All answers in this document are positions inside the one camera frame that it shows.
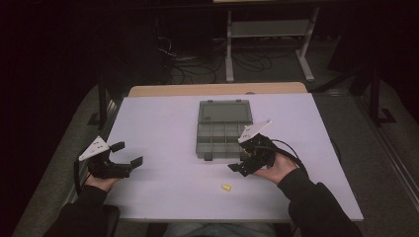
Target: yellow piece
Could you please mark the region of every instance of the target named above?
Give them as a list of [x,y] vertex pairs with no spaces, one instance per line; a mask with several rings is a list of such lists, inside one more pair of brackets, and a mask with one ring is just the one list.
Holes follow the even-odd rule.
[[222,185],[222,188],[224,190],[227,190],[227,191],[230,191],[231,190],[231,186],[229,186],[229,185]]

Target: plastic organizer box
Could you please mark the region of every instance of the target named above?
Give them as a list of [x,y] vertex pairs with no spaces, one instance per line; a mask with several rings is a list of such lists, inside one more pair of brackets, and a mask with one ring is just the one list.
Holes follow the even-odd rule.
[[245,125],[253,123],[247,100],[201,101],[197,129],[198,158],[240,158],[247,154],[238,144]]

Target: black jacket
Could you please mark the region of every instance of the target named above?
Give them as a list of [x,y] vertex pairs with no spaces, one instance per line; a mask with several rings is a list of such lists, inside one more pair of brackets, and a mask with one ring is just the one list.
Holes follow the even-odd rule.
[[[302,236],[362,236],[330,191],[321,183],[315,185],[300,169],[287,174],[278,187],[291,201],[289,213]],[[105,236],[107,225],[102,205],[106,196],[105,191],[86,186],[75,203],[62,208],[44,236]]]

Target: table surface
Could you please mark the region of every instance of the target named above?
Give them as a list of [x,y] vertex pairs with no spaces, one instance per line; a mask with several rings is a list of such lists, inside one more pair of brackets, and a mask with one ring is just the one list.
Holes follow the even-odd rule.
[[121,218],[147,222],[291,221],[289,201],[274,184],[229,170],[238,159],[197,158],[200,101],[236,99],[249,100],[254,122],[271,119],[262,134],[292,146],[310,179],[324,183],[352,220],[363,219],[308,93],[125,98],[108,142],[124,141],[126,148],[111,160],[143,156],[144,163],[114,187],[107,203],[121,209]]

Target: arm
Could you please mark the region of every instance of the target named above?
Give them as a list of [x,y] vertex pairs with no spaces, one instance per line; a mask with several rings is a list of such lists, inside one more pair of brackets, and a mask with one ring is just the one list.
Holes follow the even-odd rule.
[[44,236],[105,236],[107,219],[102,206],[108,191],[118,180],[102,180],[90,176],[77,201],[62,208]]
[[290,199],[290,216],[303,236],[362,236],[332,193],[311,182],[289,158],[276,154],[273,167],[254,174],[278,185]]

